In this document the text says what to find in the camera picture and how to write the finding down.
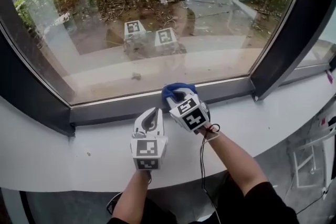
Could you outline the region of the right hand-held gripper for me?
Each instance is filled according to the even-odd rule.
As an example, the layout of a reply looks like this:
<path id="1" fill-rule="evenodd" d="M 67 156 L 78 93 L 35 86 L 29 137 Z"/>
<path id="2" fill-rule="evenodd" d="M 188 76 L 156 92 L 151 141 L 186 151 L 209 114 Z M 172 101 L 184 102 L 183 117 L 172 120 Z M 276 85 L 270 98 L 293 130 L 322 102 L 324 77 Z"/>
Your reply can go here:
<path id="1" fill-rule="evenodd" d="M 164 102 L 172 118 L 188 132 L 194 132 L 210 121 L 205 103 L 193 88 L 179 87 L 173 92 L 164 92 Z"/>

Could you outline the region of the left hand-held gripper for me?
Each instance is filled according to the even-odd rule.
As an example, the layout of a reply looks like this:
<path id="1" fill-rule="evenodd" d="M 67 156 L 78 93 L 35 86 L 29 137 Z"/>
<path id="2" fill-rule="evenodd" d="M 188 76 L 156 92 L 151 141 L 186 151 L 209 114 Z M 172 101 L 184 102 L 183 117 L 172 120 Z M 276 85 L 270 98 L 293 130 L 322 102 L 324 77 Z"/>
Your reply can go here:
<path id="1" fill-rule="evenodd" d="M 164 135 L 163 112 L 150 108 L 138 116 L 130 142 L 137 170 L 159 170 L 166 153 L 168 137 Z"/>

